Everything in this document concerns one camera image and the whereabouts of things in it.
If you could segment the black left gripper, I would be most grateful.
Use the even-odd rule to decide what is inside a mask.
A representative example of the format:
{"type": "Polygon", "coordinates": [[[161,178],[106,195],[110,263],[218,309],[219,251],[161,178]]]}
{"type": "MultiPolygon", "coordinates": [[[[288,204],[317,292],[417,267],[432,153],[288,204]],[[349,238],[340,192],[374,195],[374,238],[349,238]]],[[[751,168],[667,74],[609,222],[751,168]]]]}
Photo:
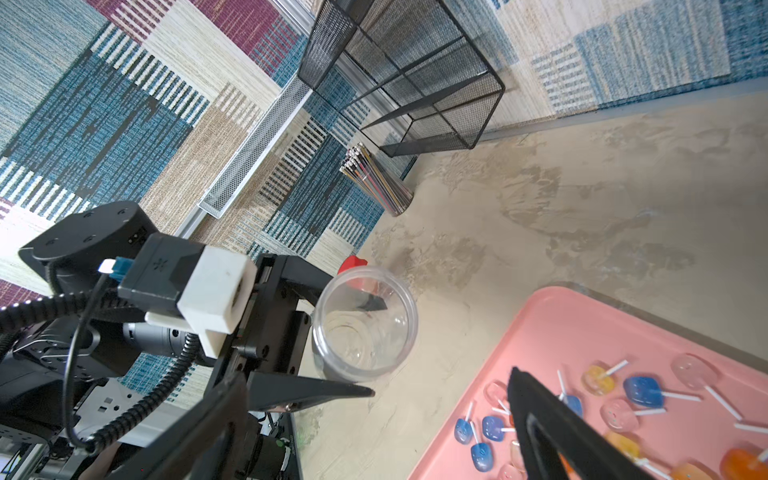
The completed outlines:
{"type": "MultiPolygon", "coordinates": [[[[242,319],[225,341],[204,397],[234,373],[246,380],[250,411],[296,412],[334,400],[374,397],[375,391],[365,386],[298,375],[311,330],[310,315],[298,304],[306,300],[316,306],[332,277],[299,256],[261,254],[256,267],[242,319]]],[[[361,310],[386,308],[376,285],[365,279],[346,281],[333,291],[361,310]]]]}

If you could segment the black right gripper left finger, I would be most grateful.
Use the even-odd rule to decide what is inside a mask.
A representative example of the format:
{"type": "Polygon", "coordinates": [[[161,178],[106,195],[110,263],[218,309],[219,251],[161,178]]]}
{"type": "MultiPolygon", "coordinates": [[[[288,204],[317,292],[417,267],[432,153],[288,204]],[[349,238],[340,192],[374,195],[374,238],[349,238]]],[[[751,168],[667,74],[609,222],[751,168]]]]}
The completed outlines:
{"type": "Polygon", "coordinates": [[[111,479],[233,479],[248,421],[247,383],[229,375],[111,479]]]}

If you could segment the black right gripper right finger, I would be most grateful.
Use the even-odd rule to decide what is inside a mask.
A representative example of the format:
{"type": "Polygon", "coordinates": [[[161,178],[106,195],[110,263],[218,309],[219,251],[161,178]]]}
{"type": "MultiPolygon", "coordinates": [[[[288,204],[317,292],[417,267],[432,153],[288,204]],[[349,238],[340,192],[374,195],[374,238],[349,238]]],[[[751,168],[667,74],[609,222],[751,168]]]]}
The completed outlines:
{"type": "Polygon", "coordinates": [[[613,447],[533,375],[517,367],[508,400],[530,479],[648,479],[649,474],[613,447]]]}

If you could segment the candy jar patterned lid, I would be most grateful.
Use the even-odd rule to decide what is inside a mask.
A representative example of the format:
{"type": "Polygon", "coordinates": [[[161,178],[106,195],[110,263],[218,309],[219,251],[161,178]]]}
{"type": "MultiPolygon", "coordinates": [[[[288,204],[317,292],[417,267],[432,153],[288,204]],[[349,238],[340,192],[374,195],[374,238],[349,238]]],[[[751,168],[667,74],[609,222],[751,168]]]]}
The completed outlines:
{"type": "Polygon", "coordinates": [[[408,285],[378,266],[336,275],[312,312],[312,352],[318,372],[328,380],[367,383],[394,372],[411,353],[419,315],[408,285]],[[365,279],[386,302],[380,311],[352,307],[333,289],[365,279]]]}

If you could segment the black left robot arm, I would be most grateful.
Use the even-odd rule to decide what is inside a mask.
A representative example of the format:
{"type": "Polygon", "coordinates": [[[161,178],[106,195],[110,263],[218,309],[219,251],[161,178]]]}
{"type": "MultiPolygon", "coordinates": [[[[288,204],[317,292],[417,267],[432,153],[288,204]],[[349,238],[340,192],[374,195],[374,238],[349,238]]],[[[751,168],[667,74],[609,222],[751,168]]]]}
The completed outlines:
{"type": "Polygon", "coordinates": [[[195,363],[212,362],[203,398],[112,477],[245,479],[280,469],[263,456],[257,412],[372,395],[298,375],[310,318],[297,304],[317,304],[330,283],[300,257],[251,259],[162,234],[130,201],[69,215],[19,255],[52,294],[1,311],[6,438],[49,447],[64,437],[77,453],[102,454],[154,413],[195,363]],[[141,399],[114,399],[113,420],[77,433],[85,399],[144,352],[174,360],[158,385],[141,399]]]}

